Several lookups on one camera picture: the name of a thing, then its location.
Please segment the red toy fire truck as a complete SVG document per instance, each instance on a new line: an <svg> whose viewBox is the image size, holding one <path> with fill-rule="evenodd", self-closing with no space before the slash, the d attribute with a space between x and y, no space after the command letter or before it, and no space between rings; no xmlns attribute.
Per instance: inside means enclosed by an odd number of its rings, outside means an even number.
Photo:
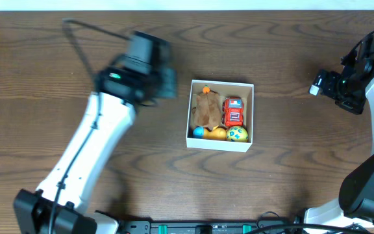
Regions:
<svg viewBox="0 0 374 234"><path fill-rule="evenodd" d="M228 97L222 104L222 124L226 127L243 125L243 101L238 97Z"/></svg>

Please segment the orange rubber duck toy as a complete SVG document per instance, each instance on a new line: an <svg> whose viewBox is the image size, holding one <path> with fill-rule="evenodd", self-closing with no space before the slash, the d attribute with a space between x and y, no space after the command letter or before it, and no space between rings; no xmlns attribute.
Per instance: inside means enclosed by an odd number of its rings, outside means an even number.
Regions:
<svg viewBox="0 0 374 234"><path fill-rule="evenodd" d="M212 131L209 131L204 127L196 127L193 130L193 137L205 140L220 140L225 141L227 139L227 132L224 128L217 127Z"/></svg>

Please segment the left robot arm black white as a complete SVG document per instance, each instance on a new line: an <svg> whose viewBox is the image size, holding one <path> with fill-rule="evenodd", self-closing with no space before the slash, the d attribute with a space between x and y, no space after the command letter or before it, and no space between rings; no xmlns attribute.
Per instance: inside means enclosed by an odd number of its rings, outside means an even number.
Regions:
<svg viewBox="0 0 374 234"><path fill-rule="evenodd" d="M95 77L82 121L65 152L35 192L14 199L21 233L117 233L119 222L96 211L88 214L93 189L119 140L134 124L136 107L150 91L174 98L177 75L160 68L148 75L107 67Z"/></svg>

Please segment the yellow ball blue letters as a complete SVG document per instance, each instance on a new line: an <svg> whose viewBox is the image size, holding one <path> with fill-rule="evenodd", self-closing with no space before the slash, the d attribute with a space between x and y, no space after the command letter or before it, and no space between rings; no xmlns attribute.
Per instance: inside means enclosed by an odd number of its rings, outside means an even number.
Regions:
<svg viewBox="0 0 374 234"><path fill-rule="evenodd" d="M231 142L247 142L247 130L242 126L232 126L227 130L227 140Z"/></svg>

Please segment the brown plush capybara toy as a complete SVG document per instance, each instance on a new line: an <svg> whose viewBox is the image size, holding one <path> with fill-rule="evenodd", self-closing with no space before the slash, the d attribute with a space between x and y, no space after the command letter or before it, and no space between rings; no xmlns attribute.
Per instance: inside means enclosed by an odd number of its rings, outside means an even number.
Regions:
<svg viewBox="0 0 374 234"><path fill-rule="evenodd" d="M196 106L192 109L193 123L197 127L213 130L221 123L219 94L204 85L202 92L196 97Z"/></svg>

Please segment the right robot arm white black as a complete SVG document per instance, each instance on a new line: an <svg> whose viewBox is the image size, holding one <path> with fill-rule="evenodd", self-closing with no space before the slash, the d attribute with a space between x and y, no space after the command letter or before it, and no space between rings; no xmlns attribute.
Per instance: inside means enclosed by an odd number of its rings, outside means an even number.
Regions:
<svg viewBox="0 0 374 234"><path fill-rule="evenodd" d="M335 101L353 114L371 112L371 155L343 181L336 199L309 208L302 217L302 233L345 233L374 228L374 31L342 57L343 70L319 70L309 92Z"/></svg>

